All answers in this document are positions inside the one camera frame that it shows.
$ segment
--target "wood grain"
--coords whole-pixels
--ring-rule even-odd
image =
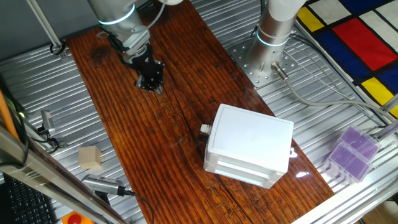
[[[333,195],[292,143],[297,157],[270,190],[203,169],[201,124],[220,103],[272,114],[189,1],[166,7],[150,30],[164,62],[164,93],[133,87],[122,65],[93,29],[67,40],[129,182],[155,209],[156,223],[291,223]],[[308,172],[296,178],[299,172]],[[149,222],[150,211],[139,201]]]

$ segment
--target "white box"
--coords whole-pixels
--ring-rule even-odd
[[[269,189],[287,172],[293,125],[291,121],[221,104],[203,167]]]

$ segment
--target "metal slatted surface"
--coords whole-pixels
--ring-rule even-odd
[[[67,148],[53,154],[59,163],[80,180],[86,174],[96,174],[119,179],[131,189],[75,61],[67,52],[69,58],[60,60],[43,47],[1,62],[0,73],[36,128],[42,124],[40,110],[51,111],[57,130],[53,137],[67,142]],[[78,149],[94,145],[101,151],[101,168],[84,170],[77,164]],[[135,197],[110,195],[109,201],[124,218],[146,223]],[[56,201],[53,206],[58,218],[71,212]]]
[[[192,3],[226,50],[239,48],[240,44],[250,40],[250,33],[260,16],[260,4],[255,0],[192,0]],[[289,73],[290,81],[299,95],[311,101],[345,99],[316,76],[326,84],[336,86],[335,90],[340,89],[348,98],[362,100],[360,92],[346,77],[327,65],[316,51],[294,40],[289,40],[288,44],[290,46],[285,51],[302,65]],[[348,217],[344,223],[354,222],[398,192],[398,187],[391,187],[398,178],[396,138],[382,142],[382,149],[372,161],[374,169],[360,184],[349,184],[340,176],[329,174],[327,168],[323,167],[332,144],[348,126],[357,126],[370,135],[379,131],[375,127],[380,126],[380,123],[372,113],[363,113],[353,105],[304,105],[279,78],[258,88],[257,92],[278,118],[294,122],[293,138],[336,193],[332,199],[301,218],[299,223],[334,223],[337,218],[344,216]]]

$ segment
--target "keyboard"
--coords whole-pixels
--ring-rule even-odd
[[[4,181],[5,183],[1,186],[2,200],[0,203],[2,213],[8,214],[9,220],[1,220],[0,223],[55,223],[55,215],[50,206],[49,197],[7,175],[4,175]]]

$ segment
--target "red object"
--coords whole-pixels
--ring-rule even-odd
[[[72,215],[68,219],[68,224],[81,224],[81,217],[79,215]]]
[[[398,58],[357,18],[340,24],[333,30],[372,71]]]

